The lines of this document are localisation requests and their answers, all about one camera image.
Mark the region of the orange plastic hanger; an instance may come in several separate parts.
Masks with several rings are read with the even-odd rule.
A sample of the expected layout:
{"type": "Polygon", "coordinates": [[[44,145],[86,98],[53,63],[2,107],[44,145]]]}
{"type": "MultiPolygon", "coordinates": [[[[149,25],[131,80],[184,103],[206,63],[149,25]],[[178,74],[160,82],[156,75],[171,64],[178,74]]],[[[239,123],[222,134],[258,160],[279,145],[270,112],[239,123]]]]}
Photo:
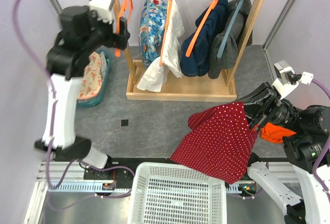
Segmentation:
{"type": "MultiPolygon", "coordinates": [[[[116,32],[119,31],[120,29],[120,25],[119,25],[119,18],[120,17],[124,17],[124,18],[127,18],[128,19],[128,22],[129,22],[129,19],[131,17],[131,13],[133,11],[133,1],[132,0],[123,0],[123,3],[121,5],[121,9],[120,9],[120,12],[119,12],[119,15],[118,15],[118,18],[117,18],[117,27],[116,27],[116,32]]],[[[120,51],[119,49],[116,49],[115,50],[115,55],[117,57],[120,56],[120,51]]]]}

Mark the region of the red polka dot skirt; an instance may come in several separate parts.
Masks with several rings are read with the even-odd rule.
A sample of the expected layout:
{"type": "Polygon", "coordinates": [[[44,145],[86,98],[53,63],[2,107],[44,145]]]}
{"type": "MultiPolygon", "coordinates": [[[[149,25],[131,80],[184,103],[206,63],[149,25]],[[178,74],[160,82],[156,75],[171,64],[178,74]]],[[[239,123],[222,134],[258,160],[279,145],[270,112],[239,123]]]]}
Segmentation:
{"type": "Polygon", "coordinates": [[[228,184],[247,170],[257,132],[251,131],[242,102],[218,105],[188,119],[188,133],[170,159],[228,184]]]}

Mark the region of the white plastic basket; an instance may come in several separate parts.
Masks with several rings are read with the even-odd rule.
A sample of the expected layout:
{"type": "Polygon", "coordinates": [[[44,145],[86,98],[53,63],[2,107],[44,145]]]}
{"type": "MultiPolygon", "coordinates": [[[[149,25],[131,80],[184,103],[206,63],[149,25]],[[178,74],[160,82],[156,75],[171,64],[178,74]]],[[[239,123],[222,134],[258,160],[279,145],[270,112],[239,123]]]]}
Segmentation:
{"type": "Polygon", "coordinates": [[[137,168],[128,223],[227,223],[224,181],[185,166],[166,177],[164,169],[137,168]]]}

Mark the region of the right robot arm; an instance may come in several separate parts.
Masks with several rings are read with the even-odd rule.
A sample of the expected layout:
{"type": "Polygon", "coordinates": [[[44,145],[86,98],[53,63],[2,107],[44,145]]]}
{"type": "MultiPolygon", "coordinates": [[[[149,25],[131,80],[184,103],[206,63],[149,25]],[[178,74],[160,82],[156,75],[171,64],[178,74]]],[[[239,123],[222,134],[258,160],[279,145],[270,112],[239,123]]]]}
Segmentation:
{"type": "Polygon", "coordinates": [[[329,107],[294,107],[268,82],[240,102],[253,130],[271,123],[294,132],[283,138],[283,148],[302,196],[292,193],[256,154],[236,166],[237,176],[260,185],[281,209],[285,223],[329,223],[329,107]]]}

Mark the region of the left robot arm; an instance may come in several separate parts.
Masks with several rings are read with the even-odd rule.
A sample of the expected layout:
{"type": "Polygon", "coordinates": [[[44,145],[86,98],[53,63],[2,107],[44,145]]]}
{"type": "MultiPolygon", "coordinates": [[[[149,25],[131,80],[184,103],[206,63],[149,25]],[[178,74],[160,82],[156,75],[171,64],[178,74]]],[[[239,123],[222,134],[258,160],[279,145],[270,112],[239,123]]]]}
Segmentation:
{"type": "Polygon", "coordinates": [[[76,136],[74,120],[78,91],[90,55],[101,46],[124,50],[130,37],[127,21],[113,31],[111,7],[71,6],[59,15],[61,31],[46,56],[48,110],[44,134],[35,148],[95,169],[101,179],[113,174],[112,158],[92,146],[91,140],[76,136]]]}

